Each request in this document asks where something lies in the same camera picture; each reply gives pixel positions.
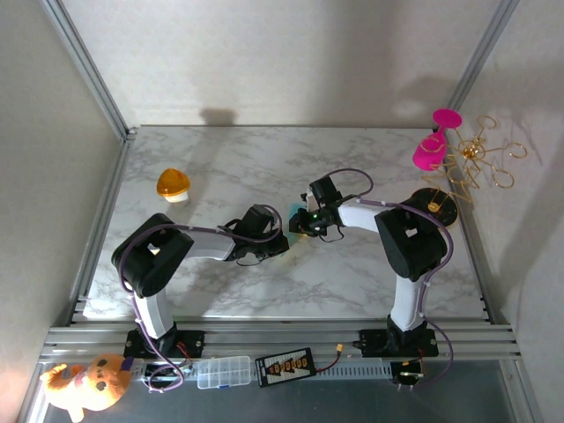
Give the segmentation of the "orange plush toy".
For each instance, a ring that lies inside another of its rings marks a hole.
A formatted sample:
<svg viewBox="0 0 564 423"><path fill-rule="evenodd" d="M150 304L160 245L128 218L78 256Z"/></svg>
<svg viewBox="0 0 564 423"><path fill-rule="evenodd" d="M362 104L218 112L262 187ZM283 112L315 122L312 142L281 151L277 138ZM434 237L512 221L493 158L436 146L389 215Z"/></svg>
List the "orange plush toy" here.
<svg viewBox="0 0 564 423"><path fill-rule="evenodd" d="M95 357L86 366L56 365L40 376L48 402L65 410L72 423L81 423L85 410L104 411L117 403L127 392L135 359L106 353Z"/></svg>

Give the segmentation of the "aluminium frame post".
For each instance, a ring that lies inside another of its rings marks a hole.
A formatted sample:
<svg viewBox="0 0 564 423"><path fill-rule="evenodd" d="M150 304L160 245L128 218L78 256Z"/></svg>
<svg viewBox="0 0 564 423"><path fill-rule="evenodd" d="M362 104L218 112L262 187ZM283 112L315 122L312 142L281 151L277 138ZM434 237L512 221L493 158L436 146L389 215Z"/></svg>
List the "aluminium frame post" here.
<svg viewBox="0 0 564 423"><path fill-rule="evenodd" d="M520 2L521 0L499 1L486 30L455 86L454 92L449 97L447 108L455 111L460 110Z"/></svg>
<svg viewBox="0 0 564 423"><path fill-rule="evenodd" d="M100 109L118 138L126 143L133 141L137 131L128 125L115 102L79 30L67 11L63 0L37 0L46 12L52 26L70 54L82 79L87 84Z"/></svg>

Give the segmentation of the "black charging board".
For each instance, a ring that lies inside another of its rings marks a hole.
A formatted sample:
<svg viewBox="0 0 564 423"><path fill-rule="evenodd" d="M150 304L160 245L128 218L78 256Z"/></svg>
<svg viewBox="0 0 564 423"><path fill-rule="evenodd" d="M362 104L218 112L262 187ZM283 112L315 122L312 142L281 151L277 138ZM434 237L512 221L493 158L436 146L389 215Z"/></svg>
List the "black charging board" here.
<svg viewBox="0 0 564 423"><path fill-rule="evenodd" d="M309 347L255 359L260 388L299 381L316 375L313 355Z"/></svg>

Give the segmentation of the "orange mushroom toy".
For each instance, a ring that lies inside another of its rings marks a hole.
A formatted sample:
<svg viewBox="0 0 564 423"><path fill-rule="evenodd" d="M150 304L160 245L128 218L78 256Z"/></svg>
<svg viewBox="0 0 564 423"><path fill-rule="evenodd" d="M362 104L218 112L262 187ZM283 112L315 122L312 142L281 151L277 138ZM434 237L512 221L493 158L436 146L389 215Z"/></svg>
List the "orange mushroom toy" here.
<svg viewBox="0 0 564 423"><path fill-rule="evenodd" d="M157 181L156 190L159 196L170 204L189 201L191 181L182 171L175 168L166 169Z"/></svg>

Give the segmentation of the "clear plastic organizer box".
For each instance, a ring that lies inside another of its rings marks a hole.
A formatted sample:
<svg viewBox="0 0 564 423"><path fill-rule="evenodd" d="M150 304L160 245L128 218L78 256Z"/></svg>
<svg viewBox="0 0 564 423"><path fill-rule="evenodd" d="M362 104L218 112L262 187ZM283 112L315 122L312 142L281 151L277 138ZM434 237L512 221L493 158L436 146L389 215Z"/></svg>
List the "clear plastic organizer box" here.
<svg viewBox="0 0 564 423"><path fill-rule="evenodd" d="M201 360L197 364L197 387L200 390L245 386L250 381L249 356Z"/></svg>

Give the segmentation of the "small black electronics box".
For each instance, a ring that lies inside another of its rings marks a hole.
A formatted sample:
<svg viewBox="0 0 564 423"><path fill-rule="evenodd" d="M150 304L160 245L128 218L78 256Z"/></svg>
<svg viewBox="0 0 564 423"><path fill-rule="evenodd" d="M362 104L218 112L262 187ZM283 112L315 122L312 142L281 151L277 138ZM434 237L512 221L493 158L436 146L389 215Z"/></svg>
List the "small black electronics box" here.
<svg viewBox="0 0 564 423"><path fill-rule="evenodd" d="M391 381L399 388L413 389L425 377L421 359L390 363Z"/></svg>

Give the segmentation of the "aluminium side rail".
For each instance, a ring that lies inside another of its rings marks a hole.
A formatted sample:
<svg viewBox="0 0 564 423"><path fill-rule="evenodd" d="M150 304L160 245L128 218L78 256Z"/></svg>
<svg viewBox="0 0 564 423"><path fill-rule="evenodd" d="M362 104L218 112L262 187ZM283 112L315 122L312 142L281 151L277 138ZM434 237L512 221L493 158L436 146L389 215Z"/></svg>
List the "aluminium side rail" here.
<svg viewBox="0 0 564 423"><path fill-rule="evenodd" d="M491 324L500 324L504 318L493 301L491 282L492 272L486 260L486 252L479 237L479 231L472 219L462 217L459 219L464 244L471 261L473 275L479 287L480 299L484 305L487 321Z"/></svg>
<svg viewBox="0 0 564 423"><path fill-rule="evenodd" d="M102 251L108 226L114 212L115 201L122 184L122 178L130 155L130 148L135 138L136 133L130 133L121 139L118 154L114 164L110 168L107 184L102 191L98 209L88 234L85 250L80 260L69 299L66 301L63 311L57 318L57 323L62 326L68 326L73 322L77 305L82 299L87 297L89 292L100 259L100 252Z"/></svg>

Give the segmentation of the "pink plastic wine glass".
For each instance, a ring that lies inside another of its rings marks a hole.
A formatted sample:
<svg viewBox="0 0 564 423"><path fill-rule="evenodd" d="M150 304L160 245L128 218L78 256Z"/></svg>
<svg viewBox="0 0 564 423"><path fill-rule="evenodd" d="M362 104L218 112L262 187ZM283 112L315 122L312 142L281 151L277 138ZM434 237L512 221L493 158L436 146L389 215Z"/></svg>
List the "pink plastic wine glass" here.
<svg viewBox="0 0 564 423"><path fill-rule="evenodd" d="M449 108L435 110L432 119L437 129L420 141L412 156L413 164L427 172L434 171L440 166L446 156L446 131L455 130L463 123L462 116Z"/></svg>

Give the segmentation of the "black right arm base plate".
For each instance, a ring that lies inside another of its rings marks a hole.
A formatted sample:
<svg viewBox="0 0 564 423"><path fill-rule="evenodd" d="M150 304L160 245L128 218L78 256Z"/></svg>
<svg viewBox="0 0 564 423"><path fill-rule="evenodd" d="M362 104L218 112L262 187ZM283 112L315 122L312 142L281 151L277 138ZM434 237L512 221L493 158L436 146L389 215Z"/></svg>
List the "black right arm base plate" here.
<svg viewBox="0 0 564 423"><path fill-rule="evenodd" d="M402 332L393 329L361 330L355 345L363 358L417 358L437 357L439 350L434 331L410 330Z"/></svg>

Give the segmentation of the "aluminium frame rails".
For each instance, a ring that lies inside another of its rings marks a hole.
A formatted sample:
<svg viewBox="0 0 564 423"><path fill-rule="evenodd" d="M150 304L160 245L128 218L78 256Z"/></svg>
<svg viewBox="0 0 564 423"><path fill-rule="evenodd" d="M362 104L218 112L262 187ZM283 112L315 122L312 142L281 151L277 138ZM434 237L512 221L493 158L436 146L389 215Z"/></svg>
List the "aluminium frame rails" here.
<svg viewBox="0 0 564 423"><path fill-rule="evenodd" d="M516 335L508 324L483 320L439 322L452 343L456 360L520 360ZM258 357L310 347L317 361L329 359L336 345L344 355L360 356L353 348L360 330L383 329L383 320L193 320L177 323L179 330L204 332L205 358L248 355ZM82 361L100 353L123 353L127 333L134 328L124 322L82 322L49 330L41 348L40 363Z"/></svg>

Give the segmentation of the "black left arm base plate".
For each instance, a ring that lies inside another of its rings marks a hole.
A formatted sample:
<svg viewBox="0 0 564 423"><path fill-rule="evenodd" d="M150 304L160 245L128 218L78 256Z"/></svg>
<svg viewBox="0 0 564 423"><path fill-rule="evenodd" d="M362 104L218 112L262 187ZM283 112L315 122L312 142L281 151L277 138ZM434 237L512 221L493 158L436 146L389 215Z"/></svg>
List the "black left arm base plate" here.
<svg viewBox="0 0 564 423"><path fill-rule="evenodd" d="M160 353L168 358L199 359L204 349L204 332L200 330L172 329L161 338L152 341ZM140 329L128 332L123 357L136 359L156 359L157 355L145 339Z"/></svg>

